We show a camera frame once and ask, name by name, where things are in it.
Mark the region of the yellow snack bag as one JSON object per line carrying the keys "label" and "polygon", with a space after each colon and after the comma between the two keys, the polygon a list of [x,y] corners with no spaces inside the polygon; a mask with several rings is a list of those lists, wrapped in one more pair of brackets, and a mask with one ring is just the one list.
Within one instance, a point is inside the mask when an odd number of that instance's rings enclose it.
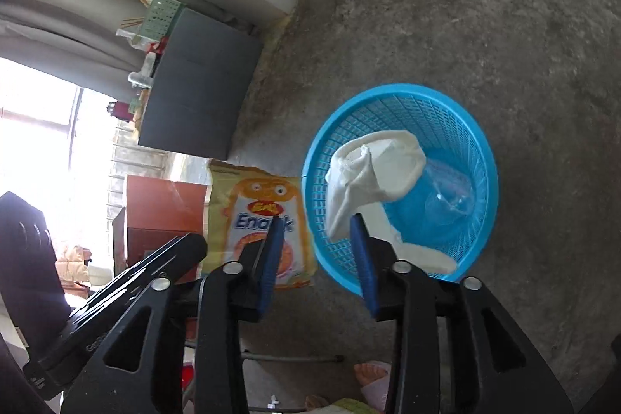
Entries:
{"label": "yellow snack bag", "polygon": [[203,212],[208,250],[203,274],[238,260],[246,245],[261,241],[273,218],[284,224],[276,287],[309,286],[317,271],[311,232],[302,202],[301,178],[270,174],[256,167],[211,160]]}

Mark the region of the white cloth glove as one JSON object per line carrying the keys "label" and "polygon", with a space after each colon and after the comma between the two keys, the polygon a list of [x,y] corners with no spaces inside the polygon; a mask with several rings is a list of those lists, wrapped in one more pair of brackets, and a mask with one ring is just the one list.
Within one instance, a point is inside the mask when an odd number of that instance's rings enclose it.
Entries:
{"label": "white cloth glove", "polygon": [[330,241],[347,239],[350,219],[359,213],[369,234],[389,242],[401,260],[427,273],[455,272],[457,262],[449,255],[405,243],[383,208],[415,187],[425,165],[418,139],[407,130],[376,131],[340,146],[325,176],[324,229]]}

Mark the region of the clear plastic cup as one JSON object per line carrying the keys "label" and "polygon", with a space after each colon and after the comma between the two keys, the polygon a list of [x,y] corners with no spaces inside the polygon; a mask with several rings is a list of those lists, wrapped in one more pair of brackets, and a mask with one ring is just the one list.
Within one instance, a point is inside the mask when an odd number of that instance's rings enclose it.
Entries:
{"label": "clear plastic cup", "polygon": [[433,189],[425,203],[428,211],[466,217],[475,207],[475,190],[470,178],[448,164],[428,159],[424,174]]}

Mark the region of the blue plastic waste basket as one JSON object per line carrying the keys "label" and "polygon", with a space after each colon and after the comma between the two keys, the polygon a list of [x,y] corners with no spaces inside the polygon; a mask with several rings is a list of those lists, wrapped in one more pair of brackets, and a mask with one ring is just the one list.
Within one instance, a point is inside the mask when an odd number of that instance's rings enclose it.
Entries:
{"label": "blue plastic waste basket", "polygon": [[476,121],[446,95],[412,84],[371,88],[340,106],[312,141],[301,181],[316,257],[354,294],[355,214],[401,260],[458,282],[491,235],[499,199]]}

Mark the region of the orange cardboard box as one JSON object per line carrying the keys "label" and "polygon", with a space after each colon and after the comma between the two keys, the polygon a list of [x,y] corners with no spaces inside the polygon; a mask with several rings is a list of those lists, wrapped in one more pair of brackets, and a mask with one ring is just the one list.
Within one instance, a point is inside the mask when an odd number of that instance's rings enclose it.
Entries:
{"label": "orange cardboard box", "polygon": [[114,273],[120,274],[171,239],[201,233],[210,187],[129,175],[111,220]]}

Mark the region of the pink slipper foot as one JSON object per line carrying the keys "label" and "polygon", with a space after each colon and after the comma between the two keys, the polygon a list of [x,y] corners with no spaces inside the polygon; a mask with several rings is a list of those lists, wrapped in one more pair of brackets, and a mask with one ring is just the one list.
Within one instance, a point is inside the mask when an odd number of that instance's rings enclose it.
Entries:
{"label": "pink slipper foot", "polygon": [[392,366],[386,362],[364,362],[354,365],[354,374],[362,396],[376,411],[385,410]]}

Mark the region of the dark grey cabinet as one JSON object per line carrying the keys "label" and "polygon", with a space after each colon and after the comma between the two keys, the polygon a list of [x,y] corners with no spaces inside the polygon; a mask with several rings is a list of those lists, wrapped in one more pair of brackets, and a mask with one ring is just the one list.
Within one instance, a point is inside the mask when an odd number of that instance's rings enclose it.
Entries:
{"label": "dark grey cabinet", "polygon": [[138,144],[225,160],[262,48],[237,28],[183,9],[155,69]]}

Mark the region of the red thermos bottle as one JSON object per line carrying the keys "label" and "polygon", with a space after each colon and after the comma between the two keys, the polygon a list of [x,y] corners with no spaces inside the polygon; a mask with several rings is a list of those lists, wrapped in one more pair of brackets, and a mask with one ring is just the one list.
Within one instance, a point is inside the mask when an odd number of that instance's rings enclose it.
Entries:
{"label": "red thermos bottle", "polygon": [[112,118],[123,121],[125,123],[133,122],[134,114],[130,111],[130,104],[124,102],[111,102],[106,107],[109,115]]}

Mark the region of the white spray bottle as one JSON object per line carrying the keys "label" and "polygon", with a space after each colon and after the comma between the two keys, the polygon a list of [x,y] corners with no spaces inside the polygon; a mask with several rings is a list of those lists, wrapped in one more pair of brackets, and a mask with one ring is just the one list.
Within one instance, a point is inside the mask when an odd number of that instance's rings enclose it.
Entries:
{"label": "white spray bottle", "polygon": [[155,52],[149,52],[145,55],[142,67],[139,71],[132,71],[127,80],[133,87],[152,88],[154,84],[153,72],[157,55]]}

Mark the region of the green plastic basket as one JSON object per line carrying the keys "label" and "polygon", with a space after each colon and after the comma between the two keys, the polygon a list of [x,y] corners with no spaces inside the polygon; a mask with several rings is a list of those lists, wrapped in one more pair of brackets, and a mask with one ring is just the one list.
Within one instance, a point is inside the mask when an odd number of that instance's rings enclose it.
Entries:
{"label": "green plastic basket", "polygon": [[178,0],[151,0],[138,35],[155,42],[167,37],[183,7]]}

